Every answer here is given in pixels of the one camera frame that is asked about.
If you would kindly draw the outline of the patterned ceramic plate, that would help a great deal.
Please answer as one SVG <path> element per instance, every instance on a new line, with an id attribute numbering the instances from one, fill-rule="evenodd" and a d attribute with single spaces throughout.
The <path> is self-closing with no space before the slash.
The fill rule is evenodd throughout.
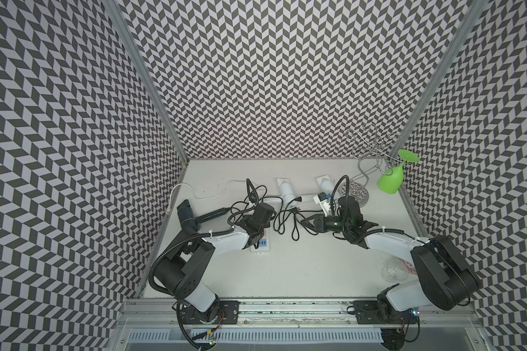
<path id="1" fill-rule="evenodd" d="M 405 266 L 405 269 L 409 274 L 417 275 L 417 269 L 414 263 L 408 262 L 407 260 L 400 259 L 403 266 Z"/>

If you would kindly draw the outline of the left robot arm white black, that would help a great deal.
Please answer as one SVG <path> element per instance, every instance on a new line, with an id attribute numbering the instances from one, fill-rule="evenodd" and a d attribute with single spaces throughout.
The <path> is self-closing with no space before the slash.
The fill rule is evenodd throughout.
<path id="1" fill-rule="evenodd" d="M 270 227 L 275 209 L 266 203 L 255 206 L 253 213 L 230 229 L 198 233 L 181 230 L 152 263 L 148 282 L 152 289 L 194 307 L 207 320 L 219 309 L 219 297 L 202 282 L 213 257 L 256 247 Z"/>

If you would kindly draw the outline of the white power strip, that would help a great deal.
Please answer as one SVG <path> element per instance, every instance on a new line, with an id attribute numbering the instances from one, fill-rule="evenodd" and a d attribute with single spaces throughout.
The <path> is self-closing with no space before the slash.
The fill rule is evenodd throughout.
<path id="1" fill-rule="evenodd" d="M 263 236 L 260 238 L 257 245 L 250 247 L 252 253 L 257 254 L 258 256 L 265 255 L 271 250 L 270 238 L 269 238 L 269 229 L 265 228 Z"/>

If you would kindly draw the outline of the green plastic wine glass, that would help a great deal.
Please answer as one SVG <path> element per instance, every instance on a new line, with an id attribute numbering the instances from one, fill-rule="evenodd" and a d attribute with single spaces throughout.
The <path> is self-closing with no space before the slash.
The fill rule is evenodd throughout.
<path id="1" fill-rule="evenodd" d="M 420 160 L 416 153 L 405 149 L 399 150 L 398 156 L 400 159 L 399 165 L 388 168 L 376 183 L 382 192 L 389 195 L 395 194 L 401 187 L 404 180 L 405 165 L 415 164 Z"/>

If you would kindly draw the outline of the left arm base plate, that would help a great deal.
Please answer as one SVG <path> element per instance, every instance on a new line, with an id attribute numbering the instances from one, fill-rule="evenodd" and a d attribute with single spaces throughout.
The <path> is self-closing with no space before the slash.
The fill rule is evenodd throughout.
<path id="1" fill-rule="evenodd" d="M 235 325 L 239 317 L 239 301 L 216 300 L 205 312 L 200 312 L 194 306 L 180 306 L 179 321 L 186 325 Z"/>

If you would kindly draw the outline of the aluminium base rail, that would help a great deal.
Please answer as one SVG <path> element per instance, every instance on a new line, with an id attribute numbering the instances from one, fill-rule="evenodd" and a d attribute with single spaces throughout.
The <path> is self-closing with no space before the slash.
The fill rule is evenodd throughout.
<path id="1" fill-rule="evenodd" d="M 224 323 L 199 340 L 212 350 L 493 350 L 471 307 L 422 308 L 416 319 L 373 322 L 356 298 L 234 298 Z M 184 335 L 209 325 L 179 324 L 174 300 L 128 301 L 107 350 L 192 350 Z"/>

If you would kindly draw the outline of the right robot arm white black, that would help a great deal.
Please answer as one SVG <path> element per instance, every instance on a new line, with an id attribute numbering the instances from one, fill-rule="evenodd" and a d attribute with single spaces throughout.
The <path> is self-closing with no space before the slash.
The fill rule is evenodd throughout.
<path id="1" fill-rule="evenodd" d="M 404 312 L 435 306 L 449 311 L 470 301 L 482 288 L 482 281 L 464 255 L 445 235 L 414 237 L 395 228 L 376 228 L 364 219 L 360 205 L 352 197 L 334 198 L 320 193 L 313 197 L 322 213 L 303 221 L 316 233 L 341 234 L 341 239 L 365 250 L 376 250 L 410 263 L 417 280 L 394 285 L 377 295 L 383 312 Z"/>

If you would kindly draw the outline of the clear wine glass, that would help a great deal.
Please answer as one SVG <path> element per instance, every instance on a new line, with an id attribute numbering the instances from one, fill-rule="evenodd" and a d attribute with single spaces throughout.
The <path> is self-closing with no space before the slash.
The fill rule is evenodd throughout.
<path id="1" fill-rule="evenodd" d="M 408 279 L 408 269 L 398 258 L 392 258 L 381 268 L 381 277 L 389 283 L 402 282 Z"/>

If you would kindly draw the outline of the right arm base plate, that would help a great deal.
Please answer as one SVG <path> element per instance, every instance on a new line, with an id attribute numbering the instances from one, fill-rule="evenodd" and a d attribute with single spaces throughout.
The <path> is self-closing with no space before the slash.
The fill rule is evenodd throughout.
<path id="1" fill-rule="evenodd" d="M 399 312 L 386 301 L 353 301 L 348 313 L 356 317 L 360 325 L 400 325 L 417 324 L 419 318 L 411 310 Z"/>

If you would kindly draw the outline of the white hair dryer right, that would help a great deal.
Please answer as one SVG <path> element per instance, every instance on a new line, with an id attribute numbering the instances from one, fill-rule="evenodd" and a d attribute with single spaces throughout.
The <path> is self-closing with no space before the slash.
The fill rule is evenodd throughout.
<path id="1" fill-rule="evenodd" d="M 340 190 L 334 191 L 335 183 L 329 175 L 322 175 L 316 178 L 316 182 L 319 186 L 319 191 L 311 194 L 301 195 L 303 203 L 313 202 L 314 197 L 319 193 L 324 192 L 325 195 L 332 195 L 334 200 L 337 200 L 341 197 Z"/>

